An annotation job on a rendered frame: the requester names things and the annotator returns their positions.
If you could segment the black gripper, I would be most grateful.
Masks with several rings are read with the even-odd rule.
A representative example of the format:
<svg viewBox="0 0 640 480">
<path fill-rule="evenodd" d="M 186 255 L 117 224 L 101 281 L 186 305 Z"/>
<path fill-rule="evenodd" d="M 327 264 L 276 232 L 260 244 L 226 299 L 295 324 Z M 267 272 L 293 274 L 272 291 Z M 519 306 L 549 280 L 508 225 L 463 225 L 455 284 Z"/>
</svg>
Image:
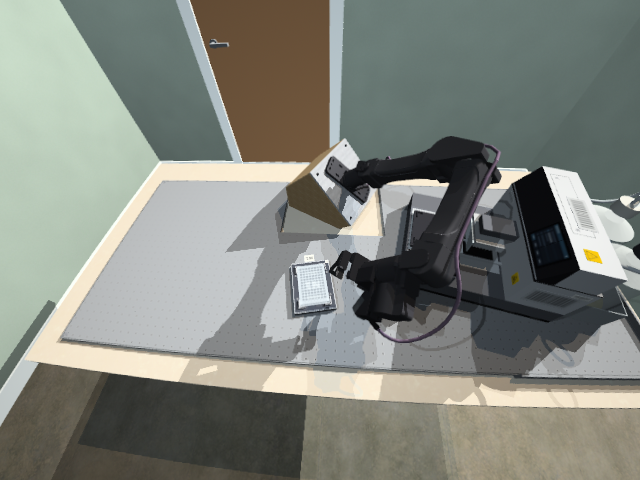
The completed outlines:
<svg viewBox="0 0 640 480">
<path fill-rule="evenodd" d="M 377 265 L 381 259 L 369 260 L 359 253 L 350 253 L 344 250 L 340 253 L 337 261 L 330 267 L 329 273 L 342 280 L 344 271 L 347 269 L 348 262 L 351 263 L 350 270 L 347 272 L 346 278 L 355 282 L 359 268 L 375 266 L 375 276 L 380 283 L 383 283 L 377 274 Z M 334 268 L 336 267 L 336 270 Z"/>
</svg>

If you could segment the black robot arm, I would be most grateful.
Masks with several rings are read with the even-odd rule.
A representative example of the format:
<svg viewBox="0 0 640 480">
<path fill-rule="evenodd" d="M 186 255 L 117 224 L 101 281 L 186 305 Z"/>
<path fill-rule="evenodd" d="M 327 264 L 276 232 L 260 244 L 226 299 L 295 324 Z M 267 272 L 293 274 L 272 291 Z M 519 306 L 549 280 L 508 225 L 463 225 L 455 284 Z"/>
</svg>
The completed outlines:
<svg viewBox="0 0 640 480">
<path fill-rule="evenodd" d="M 335 156 L 330 157 L 325 172 L 363 203 L 370 187 L 383 188 L 391 182 L 428 179 L 449 183 L 431 223 L 411 250 L 378 262 L 377 274 L 383 283 L 375 276 L 375 266 L 358 269 L 355 283 L 366 288 L 352 307 L 358 318 L 379 323 L 382 318 L 411 321 L 420 284 L 442 288 L 451 282 L 456 247 L 489 174 L 487 168 L 493 165 L 485 163 L 488 158 L 482 142 L 454 136 L 444 137 L 418 154 L 358 161 L 351 170 Z M 492 173 L 479 201 L 490 184 L 500 183 L 497 166 Z"/>
</svg>

